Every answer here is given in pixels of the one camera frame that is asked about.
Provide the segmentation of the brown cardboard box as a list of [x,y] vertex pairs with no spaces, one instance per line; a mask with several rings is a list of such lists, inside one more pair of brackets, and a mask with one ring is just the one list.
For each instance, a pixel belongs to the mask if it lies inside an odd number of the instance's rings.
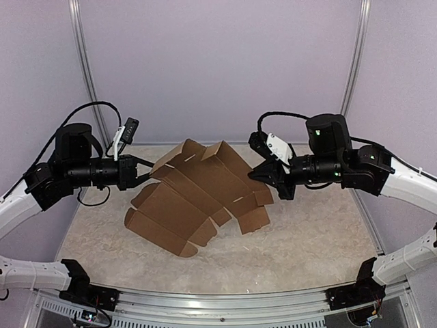
[[270,224],[270,189],[249,178],[251,167],[225,141],[204,146],[187,139],[159,159],[132,199],[124,225],[181,258],[197,254],[236,218],[242,234]]

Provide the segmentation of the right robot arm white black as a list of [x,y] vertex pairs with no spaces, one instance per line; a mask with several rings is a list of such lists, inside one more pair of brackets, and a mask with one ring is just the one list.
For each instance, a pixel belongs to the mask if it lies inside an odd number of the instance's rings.
[[298,185],[317,190],[337,183],[344,189],[395,198],[436,213],[436,177],[376,142],[361,139],[362,147],[353,148],[355,139],[343,115],[305,117],[312,153],[302,156],[296,155],[290,143],[262,130],[265,118],[284,115],[283,111],[261,115],[256,131],[249,137],[251,149],[264,162],[248,176],[274,187],[280,199],[294,199]]

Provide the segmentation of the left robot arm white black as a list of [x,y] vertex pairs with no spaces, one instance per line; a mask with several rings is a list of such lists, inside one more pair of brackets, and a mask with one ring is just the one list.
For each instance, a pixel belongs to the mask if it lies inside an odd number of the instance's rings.
[[[23,180],[1,197],[1,236],[31,217],[48,210],[75,189],[116,186],[133,189],[149,179],[138,175],[138,165],[153,163],[115,150],[110,158],[85,123],[67,124],[54,134],[55,149],[47,162],[33,164]],[[76,260],[32,262],[1,257],[1,289],[52,289],[66,292],[82,304],[91,303],[95,288]]]

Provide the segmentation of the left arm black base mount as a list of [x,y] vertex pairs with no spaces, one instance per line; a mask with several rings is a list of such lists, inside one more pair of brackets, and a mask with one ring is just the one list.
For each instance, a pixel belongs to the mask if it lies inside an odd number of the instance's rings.
[[82,291],[65,290],[59,292],[59,298],[79,305],[113,312],[119,299],[120,291],[90,284]]

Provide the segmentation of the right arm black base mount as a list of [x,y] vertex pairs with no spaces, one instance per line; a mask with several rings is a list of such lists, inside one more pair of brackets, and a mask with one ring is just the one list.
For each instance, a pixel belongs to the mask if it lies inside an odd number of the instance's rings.
[[355,282],[340,287],[329,288],[326,298],[330,310],[350,308],[385,298],[386,286],[375,282]]

